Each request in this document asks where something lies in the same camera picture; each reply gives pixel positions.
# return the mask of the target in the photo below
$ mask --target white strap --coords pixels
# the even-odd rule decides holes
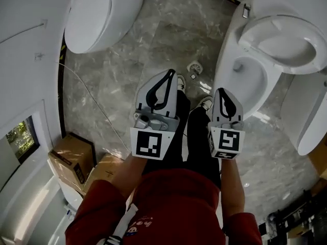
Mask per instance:
[[[108,239],[101,239],[97,243],[97,245],[104,245],[104,244],[119,245],[125,232],[127,231],[129,222],[135,216],[137,211],[138,208],[132,203],[129,210],[124,214],[124,216],[119,221],[115,231],[113,232],[113,235]]]

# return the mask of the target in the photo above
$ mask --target shoe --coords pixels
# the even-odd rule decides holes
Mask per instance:
[[[182,75],[177,75],[177,90],[182,91],[183,93],[185,93],[185,78]]]
[[[206,96],[199,102],[197,108],[202,107],[203,109],[205,109],[206,112],[208,112],[211,109],[212,105],[213,105],[212,96]]]

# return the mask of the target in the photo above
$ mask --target marble floor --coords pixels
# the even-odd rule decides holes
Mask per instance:
[[[94,142],[98,159],[107,152],[126,158],[138,88],[173,68],[184,75],[186,95],[195,107],[211,93],[219,50],[235,8],[226,0],[144,0],[133,27],[119,43],[91,54],[67,51],[65,64],[81,77],[110,122],[82,82],[65,69],[66,130]],[[204,68],[195,80],[186,69],[193,60]],[[237,163],[245,186],[245,209],[258,222],[318,179],[308,158],[299,156],[283,133],[279,111],[292,79],[282,75],[261,109],[245,121],[246,138]],[[187,153],[185,141],[185,159]]]

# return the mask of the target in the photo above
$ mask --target cardboard box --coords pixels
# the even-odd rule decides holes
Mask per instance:
[[[319,176],[327,180],[327,134],[308,155]]]
[[[106,180],[110,182],[114,173],[122,163],[122,159],[119,159],[111,154],[105,154],[98,165],[91,171],[85,183],[84,192],[87,193],[92,182],[95,180]]]
[[[315,185],[310,189],[312,197],[321,193],[324,189],[327,188],[327,180],[320,178]]]
[[[295,239],[297,237],[302,236],[303,234],[305,234],[306,232],[308,232],[309,226],[308,225],[304,225],[304,224],[300,224],[297,227],[293,228],[292,230],[290,230],[287,233],[287,238],[288,239]]]
[[[94,166],[95,151],[91,142],[70,133],[49,152],[59,178],[83,194],[85,182]]]

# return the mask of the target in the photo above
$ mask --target black pants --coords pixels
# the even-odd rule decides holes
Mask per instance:
[[[211,157],[207,125],[209,117],[202,107],[190,113],[190,100],[182,91],[177,92],[176,115],[180,122],[174,138],[162,161],[149,159],[143,175],[159,169],[186,168],[210,179],[220,188],[219,160]],[[186,162],[182,158],[183,133],[188,123],[189,156]]]

